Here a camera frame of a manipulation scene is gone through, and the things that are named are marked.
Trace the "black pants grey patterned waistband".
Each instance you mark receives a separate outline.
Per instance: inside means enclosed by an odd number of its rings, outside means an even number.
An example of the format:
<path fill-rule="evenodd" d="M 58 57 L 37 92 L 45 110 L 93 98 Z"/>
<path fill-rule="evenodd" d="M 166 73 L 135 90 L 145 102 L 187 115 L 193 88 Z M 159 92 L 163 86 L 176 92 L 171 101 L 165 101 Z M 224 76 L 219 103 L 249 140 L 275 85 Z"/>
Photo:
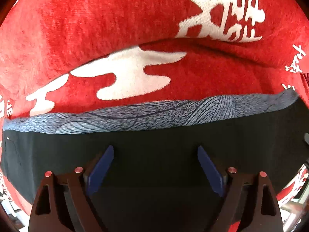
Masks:
<path fill-rule="evenodd" d="M 308 107 L 286 90 L 17 118 L 4 123 L 1 168 L 33 206 L 47 171 L 86 167 L 108 146 L 113 161 L 90 196 L 106 231 L 205 231 L 222 198 L 198 147 L 220 172 L 264 171 L 280 207 L 286 185 L 297 192 L 305 181 Z"/>

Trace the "red folded blanket white characters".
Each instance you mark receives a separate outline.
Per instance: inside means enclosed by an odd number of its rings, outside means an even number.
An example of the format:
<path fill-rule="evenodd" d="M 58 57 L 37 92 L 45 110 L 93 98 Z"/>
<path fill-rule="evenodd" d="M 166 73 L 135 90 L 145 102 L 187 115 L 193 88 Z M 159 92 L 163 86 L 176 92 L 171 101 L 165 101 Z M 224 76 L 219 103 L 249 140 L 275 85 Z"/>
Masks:
<path fill-rule="evenodd" d="M 4 122 L 1 170 L 28 202 L 43 173 L 67 173 L 109 145 L 115 159 L 91 203 L 110 231 L 201 229 L 217 213 L 197 160 L 266 171 L 279 201 L 308 171 L 308 37 L 230 45 L 176 39 L 134 46 L 65 74 L 31 116 Z"/>

